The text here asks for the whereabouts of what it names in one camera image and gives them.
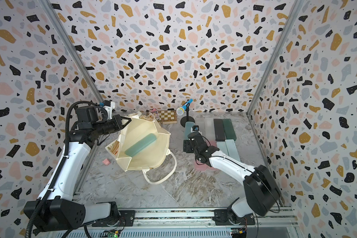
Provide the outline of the pink pencil case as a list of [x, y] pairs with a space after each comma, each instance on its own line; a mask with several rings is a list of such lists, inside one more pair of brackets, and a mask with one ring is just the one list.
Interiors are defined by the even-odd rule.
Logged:
[[209, 143], [210, 143], [211, 146], [217, 147], [216, 141], [210, 140]]
[[194, 163], [194, 167], [197, 171], [206, 171], [206, 170], [209, 170], [209, 171], [216, 171], [217, 169], [213, 168], [213, 167], [210, 167], [208, 166], [207, 164], [204, 164], [204, 163], [201, 163], [197, 157], [195, 157], [195, 163]]

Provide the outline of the translucent white pencil case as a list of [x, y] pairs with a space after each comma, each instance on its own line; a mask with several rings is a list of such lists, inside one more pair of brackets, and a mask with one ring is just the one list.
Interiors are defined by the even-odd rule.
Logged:
[[214, 128], [214, 119], [213, 118], [205, 118], [205, 137], [209, 141], [215, 141], [215, 128]]

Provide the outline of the grey barcoded pencil case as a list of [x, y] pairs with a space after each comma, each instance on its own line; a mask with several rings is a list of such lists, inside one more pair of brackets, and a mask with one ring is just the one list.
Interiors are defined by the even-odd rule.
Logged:
[[204, 118], [195, 119], [195, 125], [199, 127], [199, 132], [201, 133], [201, 135], [206, 136], [205, 119]]

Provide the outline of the black pencil case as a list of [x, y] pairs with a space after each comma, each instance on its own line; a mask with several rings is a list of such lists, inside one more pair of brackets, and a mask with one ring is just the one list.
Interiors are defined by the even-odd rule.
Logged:
[[224, 124], [222, 119], [214, 119], [214, 131], [215, 131], [215, 139], [216, 141], [225, 141], [225, 131]]

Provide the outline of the light teal pencil case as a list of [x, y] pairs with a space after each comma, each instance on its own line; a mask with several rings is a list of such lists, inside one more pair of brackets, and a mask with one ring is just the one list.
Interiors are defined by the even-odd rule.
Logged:
[[227, 156], [229, 155], [225, 141], [217, 141], [216, 144], [217, 144], [217, 147], [220, 149], [220, 151], [222, 151]]
[[227, 148], [227, 151], [228, 151], [228, 155], [231, 158], [233, 158], [234, 160], [240, 162], [241, 159], [240, 159], [240, 156], [239, 156], [235, 141], [233, 139], [226, 139], [225, 140], [225, 144], [226, 144], [226, 148]]

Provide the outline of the dark green pencil case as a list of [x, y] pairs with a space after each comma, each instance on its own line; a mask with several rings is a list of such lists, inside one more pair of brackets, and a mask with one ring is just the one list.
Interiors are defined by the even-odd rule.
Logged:
[[222, 121], [223, 121], [225, 138], [232, 139], [233, 141], [236, 141], [237, 136], [236, 136], [231, 119], [222, 119]]

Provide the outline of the teal green pencil case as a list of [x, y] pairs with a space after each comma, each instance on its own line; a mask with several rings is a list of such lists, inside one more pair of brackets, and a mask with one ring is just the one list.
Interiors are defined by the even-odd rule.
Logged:
[[146, 149], [149, 145], [154, 143], [156, 141], [157, 137], [155, 134], [148, 134], [145, 136], [143, 139], [139, 140], [137, 143], [135, 143], [133, 146], [128, 148], [125, 151], [125, 154], [129, 157], [134, 157], [138, 153], [140, 153], [142, 150]]

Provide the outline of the cream floral canvas tote bag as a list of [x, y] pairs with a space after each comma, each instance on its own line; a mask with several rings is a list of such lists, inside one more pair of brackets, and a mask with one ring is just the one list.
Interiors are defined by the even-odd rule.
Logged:
[[[177, 159], [170, 151], [171, 133], [162, 128], [154, 116], [141, 112], [125, 116], [128, 124], [116, 140], [105, 149], [125, 172], [142, 171], [149, 184], [161, 184], [170, 178], [177, 168]], [[150, 181], [147, 172], [162, 165], [167, 156], [172, 156], [172, 170], [158, 181]]]

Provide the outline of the blue grey pencil case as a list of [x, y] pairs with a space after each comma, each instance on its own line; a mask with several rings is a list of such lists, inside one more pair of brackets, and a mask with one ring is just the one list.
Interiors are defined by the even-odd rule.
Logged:
[[195, 125], [194, 122], [186, 122], [184, 127], [184, 140], [188, 140], [188, 135], [192, 133], [192, 127]]

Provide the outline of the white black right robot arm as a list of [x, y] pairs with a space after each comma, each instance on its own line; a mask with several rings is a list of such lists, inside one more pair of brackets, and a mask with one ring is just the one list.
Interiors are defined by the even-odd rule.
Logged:
[[280, 189], [264, 165], [254, 167], [233, 159], [211, 145], [198, 131], [190, 133], [185, 143], [198, 163], [226, 173], [244, 187], [245, 197], [233, 201], [226, 214], [216, 216], [215, 221], [238, 225], [247, 215], [265, 216], [271, 208], [279, 205]]

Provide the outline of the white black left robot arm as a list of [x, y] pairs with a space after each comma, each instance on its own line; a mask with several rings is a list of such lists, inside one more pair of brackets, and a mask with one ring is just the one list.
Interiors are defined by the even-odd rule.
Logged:
[[40, 232], [64, 231], [67, 237], [73, 230], [104, 221], [116, 224], [121, 215], [115, 202], [85, 206], [73, 201], [75, 185], [81, 168], [94, 145], [103, 135], [118, 132], [131, 119], [112, 114], [112, 106], [88, 101], [73, 103], [67, 110], [63, 154], [44, 190], [34, 201], [28, 201], [24, 213], [29, 218], [25, 237], [36, 228]]

